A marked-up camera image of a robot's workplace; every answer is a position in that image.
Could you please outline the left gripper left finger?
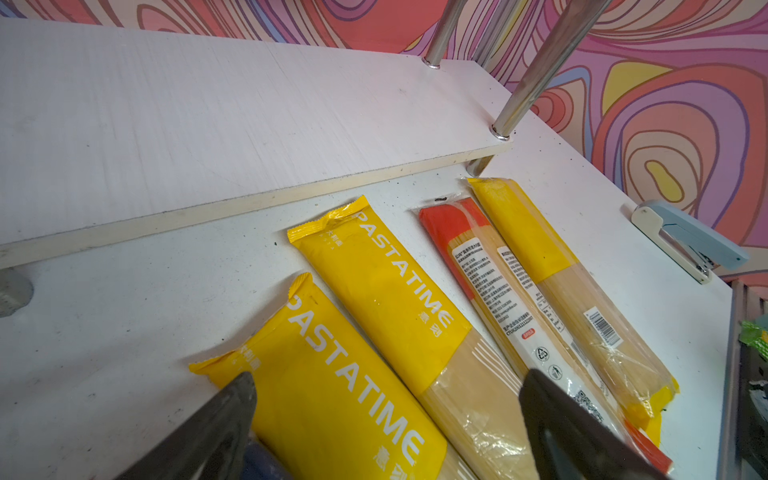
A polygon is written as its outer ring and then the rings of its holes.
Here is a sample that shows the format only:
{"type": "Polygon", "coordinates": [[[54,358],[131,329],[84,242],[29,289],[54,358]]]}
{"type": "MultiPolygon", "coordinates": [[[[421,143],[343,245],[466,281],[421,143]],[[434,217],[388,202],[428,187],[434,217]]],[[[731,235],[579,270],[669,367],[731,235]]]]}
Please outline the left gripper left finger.
{"type": "Polygon", "coordinates": [[[252,374],[236,376],[120,479],[238,479],[257,405],[252,374]]]}

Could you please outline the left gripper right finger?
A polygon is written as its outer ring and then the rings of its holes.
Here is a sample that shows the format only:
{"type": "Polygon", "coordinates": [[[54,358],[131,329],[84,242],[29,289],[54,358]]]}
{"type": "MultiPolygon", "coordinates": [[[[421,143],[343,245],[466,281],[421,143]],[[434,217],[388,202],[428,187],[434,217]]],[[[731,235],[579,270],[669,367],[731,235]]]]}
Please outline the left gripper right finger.
{"type": "Polygon", "coordinates": [[[519,402],[541,479],[664,479],[538,369],[519,402]]]}

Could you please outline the blue Barilla rigatoni box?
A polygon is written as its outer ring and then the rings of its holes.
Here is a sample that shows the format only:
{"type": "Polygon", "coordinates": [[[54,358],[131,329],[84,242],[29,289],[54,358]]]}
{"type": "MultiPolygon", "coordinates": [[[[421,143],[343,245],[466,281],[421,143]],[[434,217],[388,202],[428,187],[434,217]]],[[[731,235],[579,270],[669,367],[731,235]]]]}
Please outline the blue Barilla rigatoni box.
{"type": "Polygon", "coordinates": [[[292,480],[293,476],[262,443],[250,441],[245,448],[241,480],[292,480]]]}

